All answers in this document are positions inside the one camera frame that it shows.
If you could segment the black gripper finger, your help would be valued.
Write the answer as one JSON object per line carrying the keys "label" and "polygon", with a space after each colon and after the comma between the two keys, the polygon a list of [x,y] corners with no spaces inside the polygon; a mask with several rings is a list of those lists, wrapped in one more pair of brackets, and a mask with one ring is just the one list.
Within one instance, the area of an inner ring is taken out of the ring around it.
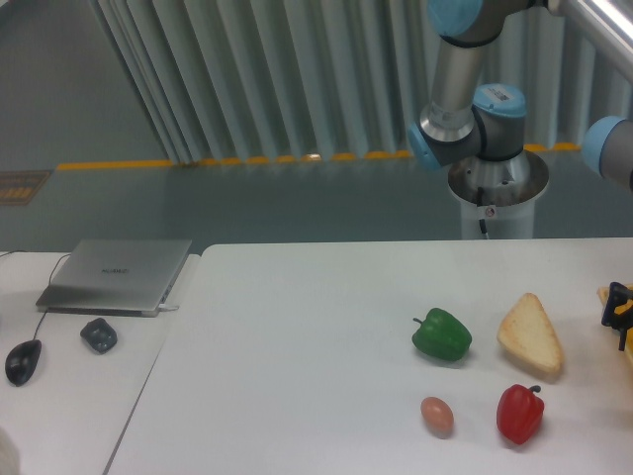
{"label": "black gripper finger", "polygon": [[601,324],[619,333],[618,349],[624,350],[628,332],[632,329],[632,309],[618,314],[616,309],[632,301],[632,290],[618,282],[611,282],[602,312]]}

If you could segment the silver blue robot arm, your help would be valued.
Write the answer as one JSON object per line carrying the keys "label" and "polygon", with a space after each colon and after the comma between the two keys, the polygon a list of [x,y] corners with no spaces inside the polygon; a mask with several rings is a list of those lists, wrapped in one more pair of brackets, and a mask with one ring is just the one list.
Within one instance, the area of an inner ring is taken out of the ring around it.
{"label": "silver blue robot arm", "polygon": [[[505,166],[524,154],[519,151],[526,114],[522,93],[500,99],[486,92],[500,85],[476,87],[485,47],[515,13],[542,7],[571,20],[632,81],[632,10],[618,2],[429,1],[428,16],[442,43],[429,103],[407,132],[414,156],[437,169],[466,158]],[[584,138],[582,155],[595,173],[632,193],[632,121],[615,116],[597,121]],[[632,307],[620,314],[616,310],[628,303],[632,290],[609,284],[601,323],[619,332],[620,351],[632,335]]]}

